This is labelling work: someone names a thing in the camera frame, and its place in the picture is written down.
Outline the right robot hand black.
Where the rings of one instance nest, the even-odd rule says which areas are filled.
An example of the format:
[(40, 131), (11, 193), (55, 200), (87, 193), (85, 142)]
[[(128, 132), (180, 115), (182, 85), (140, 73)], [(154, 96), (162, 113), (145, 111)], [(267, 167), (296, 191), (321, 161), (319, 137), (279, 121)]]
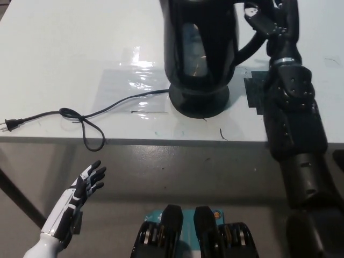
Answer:
[(244, 1), (245, 20), (267, 42), (269, 65), (302, 64), (297, 1)]

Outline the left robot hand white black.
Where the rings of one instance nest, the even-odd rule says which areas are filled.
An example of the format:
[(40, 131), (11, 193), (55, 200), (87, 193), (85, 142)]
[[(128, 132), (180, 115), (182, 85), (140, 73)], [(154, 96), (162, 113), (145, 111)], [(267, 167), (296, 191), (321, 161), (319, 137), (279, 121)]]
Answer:
[(60, 242), (65, 242), (73, 235), (81, 207), (97, 189), (104, 186), (102, 179), (106, 167), (100, 165), (100, 160), (91, 164), (63, 192), (45, 221), (41, 233), (48, 234)]

